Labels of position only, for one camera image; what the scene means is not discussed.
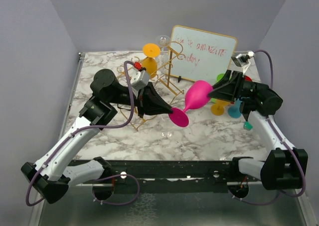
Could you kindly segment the pink wine glass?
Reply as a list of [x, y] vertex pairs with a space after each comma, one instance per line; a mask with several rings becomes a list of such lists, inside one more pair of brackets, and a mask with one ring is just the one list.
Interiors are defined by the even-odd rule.
[[205, 106], [210, 101], [208, 94], [212, 91], [213, 87], [207, 81], [196, 81], [186, 92], [184, 109], [172, 108], [173, 112], [168, 115], [170, 120], [177, 126], [188, 126], [189, 119], [186, 111], [196, 110]]

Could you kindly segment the orange wine glass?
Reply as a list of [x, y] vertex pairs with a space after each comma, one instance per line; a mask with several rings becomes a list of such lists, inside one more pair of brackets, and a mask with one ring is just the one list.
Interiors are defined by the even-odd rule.
[[158, 65], [155, 58], [160, 55], [160, 48], [154, 43], [148, 43], [143, 46], [143, 53], [146, 58], [142, 61], [142, 67], [146, 68], [150, 78], [153, 79], [157, 74]]

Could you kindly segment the blue wine glass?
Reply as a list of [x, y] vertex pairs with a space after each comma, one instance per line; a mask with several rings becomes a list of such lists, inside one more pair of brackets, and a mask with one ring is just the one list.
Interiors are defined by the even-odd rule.
[[232, 118], [240, 118], [241, 117], [242, 114], [240, 113], [240, 105], [241, 105], [241, 101], [239, 99], [237, 99], [234, 102], [234, 105], [228, 109], [228, 114], [230, 117], [232, 117]]

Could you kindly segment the gold wire glass rack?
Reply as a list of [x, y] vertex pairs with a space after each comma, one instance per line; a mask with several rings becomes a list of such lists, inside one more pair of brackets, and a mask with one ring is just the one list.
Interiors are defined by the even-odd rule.
[[[176, 97], [184, 94], [184, 90], [181, 90], [174, 84], [173, 77], [170, 75], [173, 68], [173, 60], [177, 59], [181, 61], [185, 58], [182, 44], [170, 40], [168, 55], [169, 60], [157, 69], [156, 76], [153, 79], [150, 78], [150, 81], [153, 83], [155, 89], [161, 90], [164, 96], [169, 100], [169, 103], [172, 104]], [[135, 56], [131, 60], [137, 60], [140, 64], [142, 64], [142, 61], [145, 58], [146, 56], [143, 59]]]

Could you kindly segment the yellow wine glass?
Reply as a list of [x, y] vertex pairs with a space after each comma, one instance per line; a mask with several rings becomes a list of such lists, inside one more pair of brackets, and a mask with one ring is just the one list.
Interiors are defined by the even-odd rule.
[[230, 104], [230, 102], [228, 102], [228, 101], [223, 101], [223, 100], [217, 99], [215, 101], [215, 103], [211, 106], [211, 112], [217, 116], [223, 115], [224, 108], [226, 106], [228, 106], [229, 104]]

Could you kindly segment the green wine glass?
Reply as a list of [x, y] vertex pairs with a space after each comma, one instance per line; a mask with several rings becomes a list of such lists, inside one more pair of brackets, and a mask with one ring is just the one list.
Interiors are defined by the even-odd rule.
[[[216, 83], [218, 83], [223, 78], [223, 76], [224, 76], [224, 73], [219, 74], [216, 78]], [[217, 99], [212, 98], [211, 101], [215, 104]]]

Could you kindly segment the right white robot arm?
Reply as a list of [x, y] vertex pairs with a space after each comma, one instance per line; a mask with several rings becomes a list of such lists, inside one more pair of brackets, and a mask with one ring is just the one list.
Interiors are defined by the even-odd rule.
[[267, 190], [306, 189], [308, 154], [297, 149], [280, 131], [272, 116], [281, 107], [282, 98], [268, 85], [245, 80], [241, 72], [227, 70], [213, 85], [210, 98], [234, 102], [240, 100], [240, 113], [259, 135], [266, 147], [265, 161], [240, 157], [229, 169], [229, 176], [240, 182], [247, 175], [262, 182]]

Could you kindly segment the red wine glass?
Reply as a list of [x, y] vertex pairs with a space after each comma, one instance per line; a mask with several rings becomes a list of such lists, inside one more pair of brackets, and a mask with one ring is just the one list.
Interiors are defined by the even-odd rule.
[[250, 77], [248, 77], [248, 76], [245, 76], [245, 80], [246, 80], [246, 81], [249, 81], [249, 82], [252, 81], [252, 79], [251, 79]]

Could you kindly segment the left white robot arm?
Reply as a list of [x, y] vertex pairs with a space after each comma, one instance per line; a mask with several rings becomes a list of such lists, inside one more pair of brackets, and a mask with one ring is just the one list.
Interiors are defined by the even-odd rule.
[[71, 161], [88, 141], [103, 129], [127, 125], [127, 117], [118, 116], [118, 107], [137, 110], [139, 116], [172, 113], [172, 107], [156, 92], [148, 73], [140, 71], [130, 77], [131, 87], [123, 86], [111, 69], [98, 71], [90, 85], [92, 96], [80, 110], [69, 130], [36, 162], [26, 162], [21, 171], [34, 188], [50, 204], [59, 201], [72, 186], [96, 180], [106, 183], [114, 173], [102, 157], [77, 166]]

